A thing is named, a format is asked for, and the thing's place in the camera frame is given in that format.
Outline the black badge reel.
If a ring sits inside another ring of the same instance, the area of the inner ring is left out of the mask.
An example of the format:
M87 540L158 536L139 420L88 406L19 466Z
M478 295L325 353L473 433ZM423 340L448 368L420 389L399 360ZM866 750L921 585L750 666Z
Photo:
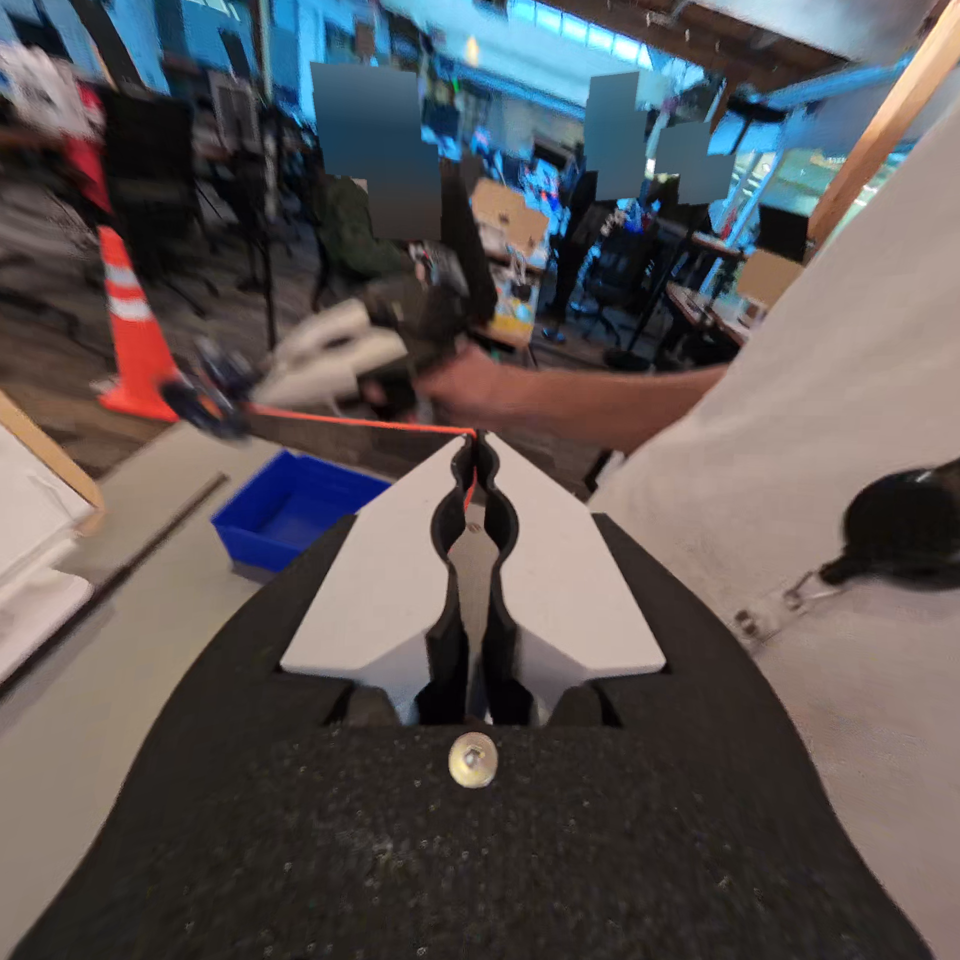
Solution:
M730 619L753 651L815 607L877 584L913 593L959 586L959 460L889 474L846 506L841 546L830 560L777 588Z

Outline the black office chair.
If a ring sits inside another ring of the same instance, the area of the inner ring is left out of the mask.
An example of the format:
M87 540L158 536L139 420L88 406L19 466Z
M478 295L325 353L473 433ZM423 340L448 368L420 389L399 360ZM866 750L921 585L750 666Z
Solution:
M583 335L587 339L597 325L611 337L612 346L621 348L618 327L607 317L614 309L636 315L643 294L647 270L656 258L660 223L653 221L643 232L625 226L613 229L603 240L599 255L583 285L583 292L594 301L588 315L590 326Z

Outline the black fabric screen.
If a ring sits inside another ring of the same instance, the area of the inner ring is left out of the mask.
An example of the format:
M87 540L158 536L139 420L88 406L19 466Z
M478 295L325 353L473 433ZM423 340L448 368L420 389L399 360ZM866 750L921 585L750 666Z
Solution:
M185 242L199 216L192 107L105 86L98 94L102 169L121 233L143 251Z

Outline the red cloth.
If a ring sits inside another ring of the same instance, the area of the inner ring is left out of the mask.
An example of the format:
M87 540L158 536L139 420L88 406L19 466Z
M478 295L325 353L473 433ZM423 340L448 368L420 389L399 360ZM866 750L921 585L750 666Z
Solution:
M80 192L106 218L114 214L103 168L103 137L105 114L101 98L89 82L76 79L75 87L83 116L84 127L80 132L68 131L63 135L64 152L80 177Z

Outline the white cloth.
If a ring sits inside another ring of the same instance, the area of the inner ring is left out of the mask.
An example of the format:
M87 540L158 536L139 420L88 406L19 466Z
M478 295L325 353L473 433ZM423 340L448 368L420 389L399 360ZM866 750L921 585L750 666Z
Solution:
M73 68L21 44L1 44L2 85L23 124L43 134L95 140L99 125Z

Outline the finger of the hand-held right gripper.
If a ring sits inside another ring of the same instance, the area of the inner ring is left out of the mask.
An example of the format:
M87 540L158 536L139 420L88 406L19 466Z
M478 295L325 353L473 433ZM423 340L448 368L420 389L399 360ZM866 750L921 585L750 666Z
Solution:
M270 354L269 368L372 370L376 354L367 342L371 329L366 304L359 298L346 299L304 318Z
M396 333L342 334L330 343L274 358L250 401L294 412L350 401L359 396L361 380L392 364L403 368L406 358L406 346Z

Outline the cluttered work table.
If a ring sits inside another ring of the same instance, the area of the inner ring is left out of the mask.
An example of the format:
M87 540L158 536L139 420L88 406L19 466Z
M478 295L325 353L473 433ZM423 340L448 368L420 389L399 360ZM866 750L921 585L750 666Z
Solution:
M499 348L529 355L544 271L520 259L486 258L497 301L492 320L480 335Z

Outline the white foam sheet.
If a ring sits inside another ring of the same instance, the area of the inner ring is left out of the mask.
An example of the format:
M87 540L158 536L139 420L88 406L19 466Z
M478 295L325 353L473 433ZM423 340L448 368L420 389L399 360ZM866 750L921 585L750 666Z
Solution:
M1 606L1 684L10 681L93 596L86 579L52 568L30 573Z

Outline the blue plastic bin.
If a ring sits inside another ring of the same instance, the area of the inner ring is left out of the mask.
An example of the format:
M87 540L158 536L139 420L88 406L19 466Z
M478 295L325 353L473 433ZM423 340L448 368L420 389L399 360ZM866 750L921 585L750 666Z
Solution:
M235 565L279 573L391 484L284 449L239 487L210 522Z

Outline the black monitor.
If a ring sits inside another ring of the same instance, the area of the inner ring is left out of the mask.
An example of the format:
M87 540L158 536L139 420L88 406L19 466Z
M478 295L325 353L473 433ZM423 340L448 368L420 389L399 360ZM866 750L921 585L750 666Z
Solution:
M808 252L810 218L765 203L758 210L756 249L803 264Z

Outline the dark blue cord reel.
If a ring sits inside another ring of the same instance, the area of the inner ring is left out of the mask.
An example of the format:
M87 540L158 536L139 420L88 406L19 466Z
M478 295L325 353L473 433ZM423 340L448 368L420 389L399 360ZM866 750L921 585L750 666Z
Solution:
M198 337L189 368L158 384L163 402L180 420L223 441L251 434L250 406L261 371L241 353Z

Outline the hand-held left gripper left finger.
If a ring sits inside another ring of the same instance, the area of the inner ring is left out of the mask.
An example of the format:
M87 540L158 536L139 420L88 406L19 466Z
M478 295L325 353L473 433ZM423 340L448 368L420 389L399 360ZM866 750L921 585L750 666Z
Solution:
M359 510L280 668L382 690L406 724L460 723L471 654L450 549L473 480L474 439L454 437Z

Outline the wooden table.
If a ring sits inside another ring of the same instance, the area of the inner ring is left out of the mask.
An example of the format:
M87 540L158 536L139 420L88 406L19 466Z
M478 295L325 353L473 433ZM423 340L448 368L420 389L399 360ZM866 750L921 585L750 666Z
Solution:
M665 288L666 306L685 328L703 334L716 334L739 349L752 336L746 317L738 308L721 299L670 281Z

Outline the person's white shirt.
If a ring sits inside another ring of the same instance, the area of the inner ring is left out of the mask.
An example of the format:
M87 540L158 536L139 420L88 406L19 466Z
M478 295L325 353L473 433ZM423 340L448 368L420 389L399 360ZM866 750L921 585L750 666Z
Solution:
M590 501L726 626L757 619L754 663L936 958L959 947L958 590L786 592L837 555L860 490L958 457L958 153L955 106Z

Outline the orange traffic cone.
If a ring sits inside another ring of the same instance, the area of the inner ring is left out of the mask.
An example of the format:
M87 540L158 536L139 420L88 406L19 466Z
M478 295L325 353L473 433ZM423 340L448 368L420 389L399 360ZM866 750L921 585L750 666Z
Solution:
M176 364L121 236L98 227L103 285L110 321L116 376L99 395L118 414L174 424L177 414L164 401L162 384L174 378Z

